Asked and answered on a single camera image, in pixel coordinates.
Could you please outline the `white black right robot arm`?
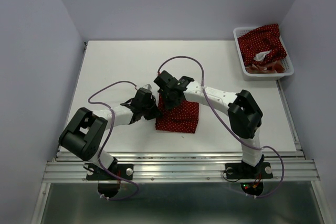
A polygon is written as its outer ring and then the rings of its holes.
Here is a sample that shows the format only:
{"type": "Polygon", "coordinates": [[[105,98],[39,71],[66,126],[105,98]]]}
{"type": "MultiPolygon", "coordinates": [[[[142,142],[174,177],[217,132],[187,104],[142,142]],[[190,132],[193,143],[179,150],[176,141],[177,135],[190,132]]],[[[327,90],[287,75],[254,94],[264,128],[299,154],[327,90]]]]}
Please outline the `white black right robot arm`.
{"type": "Polygon", "coordinates": [[[259,140],[263,113],[249,91],[226,92],[206,86],[203,79],[201,82],[187,76],[176,79],[167,71],[159,73],[154,83],[159,87],[165,109],[178,108],[187,101],[208,106],[219,120],[217,112],[224,113],[230,123],[224,127],[242,146],[243,174],[253,177],[260,172],[264,160],[259,140]]]}

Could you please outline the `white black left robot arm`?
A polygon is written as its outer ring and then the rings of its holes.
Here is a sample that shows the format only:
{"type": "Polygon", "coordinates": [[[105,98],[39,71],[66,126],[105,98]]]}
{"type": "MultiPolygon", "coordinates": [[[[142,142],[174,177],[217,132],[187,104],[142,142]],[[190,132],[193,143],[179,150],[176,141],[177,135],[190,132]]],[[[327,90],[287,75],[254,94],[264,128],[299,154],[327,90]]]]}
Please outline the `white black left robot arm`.
{"type": "Polygon", "coordinates": [[[106,179],[117,172],[117,159],[101,151],[101,141],[106,130],[112,126],[129,125],[141,118],[152,120],[161,116],[155,96],[149,84],[138,88],[134,98],[112,110],[91,111],[79,108],[59,137],[59,145],[83,161],[99,167],[106,179]]]}

